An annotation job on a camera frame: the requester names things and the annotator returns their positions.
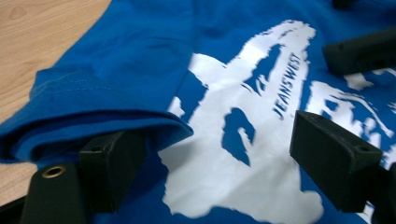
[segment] t-shirt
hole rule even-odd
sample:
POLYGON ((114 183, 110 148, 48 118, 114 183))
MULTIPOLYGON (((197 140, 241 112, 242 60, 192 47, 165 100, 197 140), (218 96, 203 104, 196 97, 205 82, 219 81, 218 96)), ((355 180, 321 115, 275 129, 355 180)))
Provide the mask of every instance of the t-shirt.
POLYGON ((145 129, 120 211, 93 223, 367 223, 290 156, 296 110, 396 161, 396 71, 339 77, 321 48, 396 24, 396 2, 113 1, 0 127, 2 162, 76 161, 99 133, 145 129))

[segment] folded fabric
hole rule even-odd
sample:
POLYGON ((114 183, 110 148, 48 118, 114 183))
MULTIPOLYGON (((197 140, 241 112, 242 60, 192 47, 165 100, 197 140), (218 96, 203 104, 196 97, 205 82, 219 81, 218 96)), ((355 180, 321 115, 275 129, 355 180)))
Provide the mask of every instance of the folded fabric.
POLYGON ((30 103, 0 126, 1 160, 72 161, 90 136, 144 128, 155 153, 120 211, 93 223, 369 223, 370 204, 336 211, 289 146, 305 110, 383 149, 384 167, 396 161, 396 71, 336 77, 321 53, 395 25, 395 10, 390 0, 345 10, 331 0, 115 0, 37 74, 30 103))
POLYGON ((90 137, 117 130, 147 129, 152 150, 191 135, 166 111, 188 73, 191 11, 176 1, 113 1, 37 73, 30 102, 0 126, 0 161, 73 161, 90 137))

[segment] blue t-shirt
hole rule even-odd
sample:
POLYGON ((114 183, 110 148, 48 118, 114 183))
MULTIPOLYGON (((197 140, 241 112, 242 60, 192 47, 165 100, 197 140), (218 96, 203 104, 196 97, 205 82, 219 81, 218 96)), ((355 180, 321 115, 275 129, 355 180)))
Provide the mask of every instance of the blue t-shirt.
POLYGON ((120 211, 93 223, 367 223, 373 207, 336 211, 290 138, 295 111, 310 111, 383 149, 384 167, 396 161, 396 71, 336 77, 321 53, 389 28, 395 11, 390 0, 113 1, 0 126, 1 160, 74 161, 91 136, 144 128, 151 153, 120 211))

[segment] wooden surface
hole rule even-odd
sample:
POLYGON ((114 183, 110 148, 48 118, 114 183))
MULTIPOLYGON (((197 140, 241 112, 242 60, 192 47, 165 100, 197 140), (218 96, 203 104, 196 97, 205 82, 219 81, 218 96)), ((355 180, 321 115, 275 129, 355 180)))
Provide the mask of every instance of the wooden surface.
MULTIPOLYGON (((29 100, 35 72, 51 67, 110 0, 0 0, 0 122, 29 100)), ((0 205, 27 192, 35 166, 0 164, 0 205)))

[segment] stitching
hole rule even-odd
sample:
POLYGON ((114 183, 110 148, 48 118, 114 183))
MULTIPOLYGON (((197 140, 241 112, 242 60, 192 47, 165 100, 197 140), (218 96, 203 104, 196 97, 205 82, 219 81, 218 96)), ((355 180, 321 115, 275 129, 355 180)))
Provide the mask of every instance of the stitching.
POLYGON ((105 88, 105 87, 93 87, 93 88, 87 88, 87 89, 72 89, 72 90, 64 90, 64 91, 52 91, 52 92, 46 92, 46 93, 44 93, 44 95, 51 95, 51 94, 60 93, 60 92, 67 92, 67 91, 94 91, 94 90, 118 91, 118 90, 113 90, 113 89, 105 88))
POLYGON ((83 81, 89 81, 88 79, 82 79, 82 80, 76 80, 76 81, 68 81, 68 83, 76 83, 76 82, 83 82, 83 81))

